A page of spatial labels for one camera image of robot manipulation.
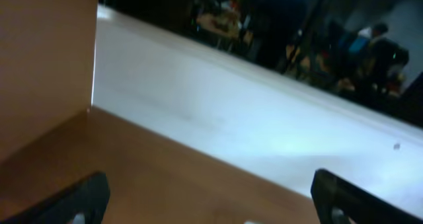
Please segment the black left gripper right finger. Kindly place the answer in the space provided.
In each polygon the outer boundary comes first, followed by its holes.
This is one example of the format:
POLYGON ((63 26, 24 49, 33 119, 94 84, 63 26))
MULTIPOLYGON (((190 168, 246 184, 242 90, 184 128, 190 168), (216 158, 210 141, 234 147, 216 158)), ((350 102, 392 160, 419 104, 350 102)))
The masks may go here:
POLYGON ((321 224, 422 224, 420 218, 325 169, 315 171, 311 196, 321 224))

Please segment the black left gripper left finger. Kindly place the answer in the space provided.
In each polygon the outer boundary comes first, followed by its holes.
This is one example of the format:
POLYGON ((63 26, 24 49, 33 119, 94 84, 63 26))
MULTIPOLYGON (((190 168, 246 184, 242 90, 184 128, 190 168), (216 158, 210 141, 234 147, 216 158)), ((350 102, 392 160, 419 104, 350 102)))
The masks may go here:
POLYGON ((70 223, 81 214, 85 223, 101 224, 109 199, 106 174, 94 172, 1 223, 70 223))

